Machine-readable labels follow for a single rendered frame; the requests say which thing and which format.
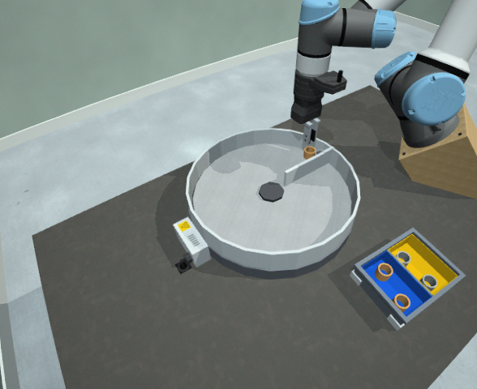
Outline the bronze bushing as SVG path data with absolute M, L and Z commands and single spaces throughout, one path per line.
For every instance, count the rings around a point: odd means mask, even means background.
M 305 147 L 303 157 L 304 157 L 304 159 L 307 160 L 307 159 L 311 158 L 312 156 L 314 156 L 315 153 L 316 153 L 316 149 L 314 147 L 310 147 L 310 146 Z
M 397 304 L 396 299 L 404 305 L 404 307 L 401 307 L 399 304 Z M 410 306 L 410 299 L 404 295 L 404 294 L 398 294 L 395 296 L 395 298 L 392 300 L 394 304 L 399 308 L 399 310 L 403 313 L 409 306 Z
M 383 274 L 380 270 L 385 271 L 387 275 Z M 387 263 L 381 263 L 375 271 L 375 276 L 380 281 L 387 281 L 392 274 L 393 269 Z

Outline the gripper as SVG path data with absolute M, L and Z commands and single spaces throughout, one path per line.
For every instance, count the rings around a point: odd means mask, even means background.
M 303 142 L 316 141 L 324 93 L 335 94 L 346 89 L 343 71 L 330 71 L 331 54 L 326 58 L 305 58 L 297 52 L 294 75 L 294 103 L 290 117 L 304 124 Z M 326 74 L 325 74 L 326 73 Z M 309 121 L 312 120 L 312 123 Z

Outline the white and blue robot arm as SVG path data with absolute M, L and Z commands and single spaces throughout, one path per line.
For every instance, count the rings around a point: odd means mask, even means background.
M 358 0 L 351 9 L 338 0 L 303 0 L 297 52 L 326 58 L 332 46 L 386 48 L 396 30 L 393 12 L 405 1 Z M 453 0 L 427 49 L 406 52 L 376 73 L 407 146 L 431 146 L 457 128 L 476 47 L 477 0 Z

